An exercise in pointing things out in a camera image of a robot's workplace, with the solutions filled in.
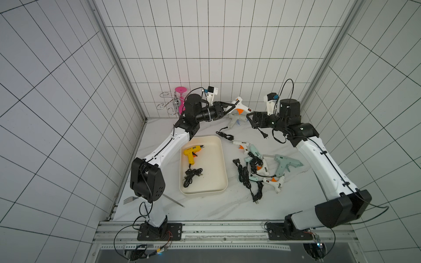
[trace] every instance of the marble surface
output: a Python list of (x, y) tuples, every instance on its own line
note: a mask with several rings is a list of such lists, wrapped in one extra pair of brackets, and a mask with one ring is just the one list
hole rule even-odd
[[(148, 120), (146, 130), (140, 142), (136, 157), (143, 158), (152, 152), (168, 136), (176, 119)], [(215, 132), (226, 127), (230, 119), (221, 119), (212, 122), (201, 122), (196, 136), (215, 135)], [(253, 203), (250, 191), (238, 180), (238, 171), (233, 159), (240, 158), (244, 165), (244, 154), (238, 146), (221, 138), (224, 151), (225, 167), (228, 176), (228, 187), (225, 191), (204, 196), (186, 196), (179, 189), (180, 154), (176, 153), (166, 167), (162, 168), (165, 179), (164, 193), (182, 203), (185, 208), (173, 203), (164, 196), (158, 201), (162, 202), (164, 211), (170, 221), (177, 220), (280, 220), (286, 215), (305, 210), (326, 199), (313, 173), (313, 170), (303, 155), (287, 142), (280, 144), (272, 137), (270, 129), (262, 129), (269, 134), (263, 138), (258, 130), (250, 123), (235, 124), (230, 130), (223, 130), (234, 135), (236, 141), (248, 141), (254, 144), (262, 154), (280, 154), (300, 160), (304, 166), (291, 168), (285, 171), (285, 183), (280, 193), (276, 194), (272, 186), (264, 185), (263, 197), (258, 204)], [(275, 136), (282, 139), (282, 134), (276, 132)], [(273, 175), (277, 163), (267, 158), (268, 166)], [(125, 184), (114, 221), (133, 221), (139, 216), (140, 200), (123, 205), (123, 200), (133, 196), (129, 186), (130, 175)], [(256, 193), (257, 184), (252, 183), (252, 191)]]

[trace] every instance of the yellow glue gun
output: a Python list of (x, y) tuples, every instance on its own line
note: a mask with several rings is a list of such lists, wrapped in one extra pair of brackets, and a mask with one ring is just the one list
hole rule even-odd
[(204, 148), (203, 145), (196, 145), (192, 148), (188, 148), (187, 150), (184, 150), (184, 155), (187, 155), (187, 157), (189, 158), (190, 165), (195, 164), (195, 160), (193, 160), (193, 158), (197, 156), (195, 153), (200, 151), (202, 148)]

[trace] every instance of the metal fork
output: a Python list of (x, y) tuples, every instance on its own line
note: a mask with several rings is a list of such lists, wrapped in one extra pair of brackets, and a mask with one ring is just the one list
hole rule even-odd
[[(178, 204), (178, 205), (180, 205), (180, 206), (182, 206), (182, 207), (185, 207), (185, 206), (183, 206), (182, 204), (180, 204), (179, 202), (177, 202), (176, 200), (174, 200), (174, 199), (172, 199), (171, 197), (169, 197), (169, 196), (167, 196), (167, 195), (165, 195), (165, 194), (162, 194), (163, 196), (165, 196), (166, 198), (168, 198), (168, 199), (170, 199), (171, 201), (173, 201), (174, 203), (176, 203), (176, 204)], [(133, 201), (133, 200), (136, 200), (136, 199), (138, 199), (139, 197), (127, 197), (126, 199), (124, 199), (123, 200), (123, 205), (125, 205), (125, 204), (127, 204), (127, 203), (130, 203), (131, 201)]]
[(131, 201), (136, 200), (138, 198), (139, 197), (128, 197), (128, 198), (126, 198), (126, 199), (123, 200), (123, 205), (125, 205), (127, 203), (130, 203)]

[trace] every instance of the pink stand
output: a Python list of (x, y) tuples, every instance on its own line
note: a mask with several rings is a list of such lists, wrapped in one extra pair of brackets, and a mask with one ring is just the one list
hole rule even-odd
[(183, 107), (184, 107), (184, 97), (183, 97), (183, 93), (187, 91), (187, 89), (185, 87), (176, 87), (175, 91), (180, 93), (180, 101), (181, 101), (181, 105), (179, 107), (179, 114), (182, 113), (183, 111)]

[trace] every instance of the coiled cord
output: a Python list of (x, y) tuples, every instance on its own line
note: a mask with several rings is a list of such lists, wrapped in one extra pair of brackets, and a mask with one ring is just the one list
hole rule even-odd
[(243, 167), (240, 164), (240, 159), (235, 159), (232, 162), (237, 166), (237, 169), (238, 169), (238, 180), (247, 189), (250, 190), (250, 194), (251, 194), (251, 197), (253, 198), (253, 202), (256, 202), (256, 201), (260, 200), (262, 198), (262, 196), (263, 196), (263, 193), (262, 193), (263, 183), (262, 183), (262, 181), (256, 182), (257, 183), (258, 190), (257, 190), (257, 193), (256, 194), (253, 194), (253, 192), (251, 191), (250, 179), (248, 178), (248, 170), (247, 170), (248, 163), (245, 163), (245, 167)]
[(193, 176), (197, 175), (200, 176), (202, 174), (203, 169), (192, 169), (192, 165), (189, 165), (189, 169), (186, 171), (186, 176), (184, 177), (185, 181), (183, 183), (184, 188), (188, 187), (193, 182)]
[(218, 134), (218, 135), (219, 135), (219, 136), (221, 136), (222, 138), (225, 138), (225, 139), (227, 139), (227, 140), (229, 140), (229, 141), (232, 141), (232, 140), (234, 140), (234, 135), (231, 135), (231, 134), (226, 134), (226, 133), (221, 132), (221, 130), (223, 130), (223, 129), (227, 129), (227, 128), (228, 128), (228, 126), (227, 126), (227, 127), (222, 128), (222, 129), (220, 129), (218, 132), (216, 132), (216, 134)]
[(252, 158), (250, 161), (250, 169), (252, 174), (257, 173), (257, 165), (263, 166), (263, 161), (259, 157), (255, 156), (253, 153), (248, 152), (248, 155)]

